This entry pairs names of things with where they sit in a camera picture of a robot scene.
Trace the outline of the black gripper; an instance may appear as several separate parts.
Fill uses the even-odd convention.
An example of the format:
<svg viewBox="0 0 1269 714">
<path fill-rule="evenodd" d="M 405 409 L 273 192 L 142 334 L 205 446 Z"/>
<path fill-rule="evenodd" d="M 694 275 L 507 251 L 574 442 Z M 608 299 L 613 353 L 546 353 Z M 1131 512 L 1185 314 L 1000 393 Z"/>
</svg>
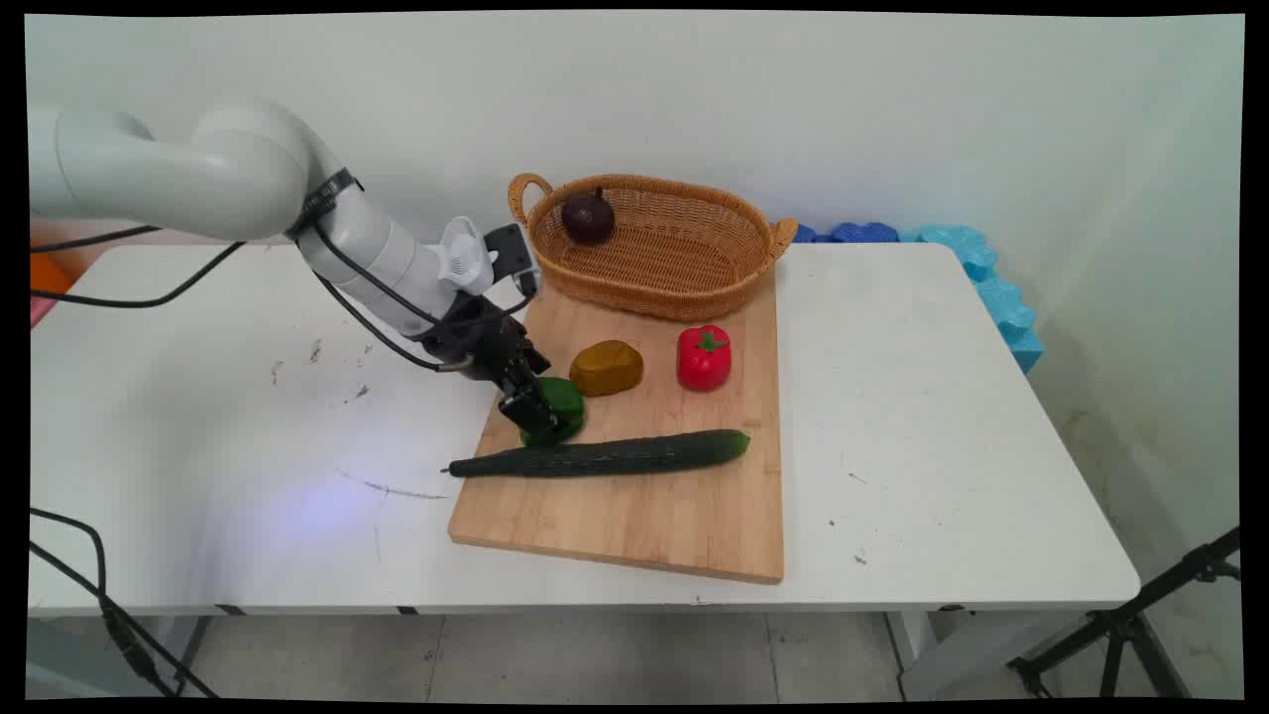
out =
<svg viewBox="0 0 1269 714">
<path fill-rule="evenodd" d="M 445 320 L 424 334 L 426 354 L 443 363 L 462 363 L 459 374 L 503 389 L 499 411 L 529 435 L 551 432 L 558 416 L 538 375 L 551 361 L 536 351 L 516 317 L 485 297 L 458 297 Z"/>
</svg>

